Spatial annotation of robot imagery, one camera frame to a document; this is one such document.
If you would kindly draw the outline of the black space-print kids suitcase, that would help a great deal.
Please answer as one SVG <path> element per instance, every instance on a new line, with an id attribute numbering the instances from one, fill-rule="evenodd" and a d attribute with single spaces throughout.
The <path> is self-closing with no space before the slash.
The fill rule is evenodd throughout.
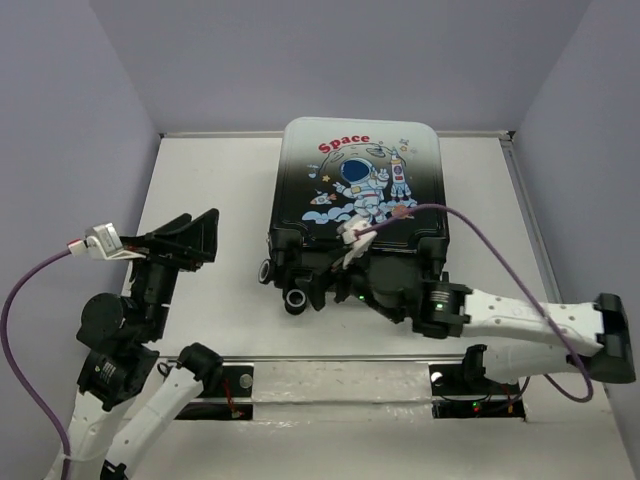
<path id="1" fill-rule="evenodd" d="M 284 130 L 258 278 L 282 294 L 299 269 L 342 264 L 337 228 L 354 215 L 377 232 L 357 261 L 397 257 L 439 279 L 450 241 L 439 137 L 410 121 L 300 117 Z"/>

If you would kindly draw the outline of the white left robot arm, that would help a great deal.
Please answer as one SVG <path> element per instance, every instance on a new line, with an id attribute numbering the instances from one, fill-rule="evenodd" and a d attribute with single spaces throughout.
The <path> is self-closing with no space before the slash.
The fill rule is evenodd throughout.
<path id="1" fill-rule="evenodd" d="M 219 211 L 184 213 L 140 236 L 121 236 L 111 223 L 87 229 L 68 244 L 73 256 L 131 264 L 126 295 L 100 293 L 81 313 L 77 340 L 88 347 L 78 380 L 67 441 L 50 479 L 130 479 L 148 448 L 198 395 L 215 392 L 222 357 L 200 344 L 185 347 L 166 379 L 130 422 L 125 414 L 159 358 L 152 342 L 164 334 L 178 275 L 212 263 Z"/>

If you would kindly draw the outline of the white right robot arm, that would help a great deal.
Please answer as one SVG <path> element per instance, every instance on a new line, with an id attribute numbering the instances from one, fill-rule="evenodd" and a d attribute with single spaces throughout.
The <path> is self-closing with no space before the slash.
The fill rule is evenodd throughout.
<path id="1" fill-rule="evenodd" d="M 348 267 L 336 263 L 290 282 L 284 297 L 288 313 L 307 306 L 320 310 L 325 295 L 359 299 L 393 323 L 410 320 L 425 337 L 497 337 L 509 345 L 467 348 L 462 384 L 482 392 L 495 383 L 553 373 L 584 373 L 593 381 L 630 384 L 636 379 L 628 319 L 619 296 L 601 293 L 578 304 L 540 307 L 477 288 L 435 279 L 411 261 L 373 257 Z"/>

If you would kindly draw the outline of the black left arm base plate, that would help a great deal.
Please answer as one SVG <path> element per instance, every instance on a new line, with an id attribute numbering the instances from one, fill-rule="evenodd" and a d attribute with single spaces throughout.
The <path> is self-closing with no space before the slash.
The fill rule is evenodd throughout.
<path id="1" fill-rule="evenodd" d="M 229 364 L 219 384 L 207 388 L 176 416 L 182 421 L 251 421 L 254 365 Z"/>

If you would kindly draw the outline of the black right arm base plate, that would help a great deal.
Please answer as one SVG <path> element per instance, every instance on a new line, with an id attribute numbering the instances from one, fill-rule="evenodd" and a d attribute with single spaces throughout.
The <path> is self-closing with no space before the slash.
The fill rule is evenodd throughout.
<path id="1" fill-rule="evenodd" d="M 473 345 L 459 362 L 429 367 L 435 419 L 526 419 L 522 397 L 528 383 L 490 380 L 482 363 L 486 351 L 486 345 Z"/>

